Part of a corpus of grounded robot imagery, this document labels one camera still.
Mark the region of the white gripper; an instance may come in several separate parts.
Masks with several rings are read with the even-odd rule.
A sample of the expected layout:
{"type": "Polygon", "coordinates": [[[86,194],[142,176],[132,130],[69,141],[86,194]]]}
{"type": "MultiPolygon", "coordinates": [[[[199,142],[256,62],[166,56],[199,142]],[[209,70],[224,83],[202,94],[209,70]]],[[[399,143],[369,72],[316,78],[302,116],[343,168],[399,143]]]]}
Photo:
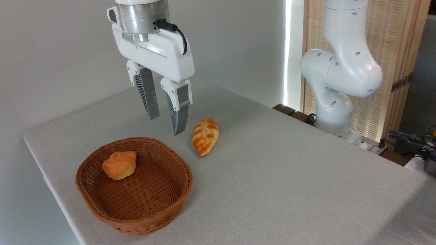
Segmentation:
{"type": "Polygon", "coordinates": [[[126,64],[132,86],[136,86],[150,120],[159,117],[152,71],[164,76],[174,135],[184,132],[192,104],[189,78],[194,63],[189,43],[177,31],[158,27],[171,23],[168,6],[114,6],[107,10],[112,31],[126,64]]]}

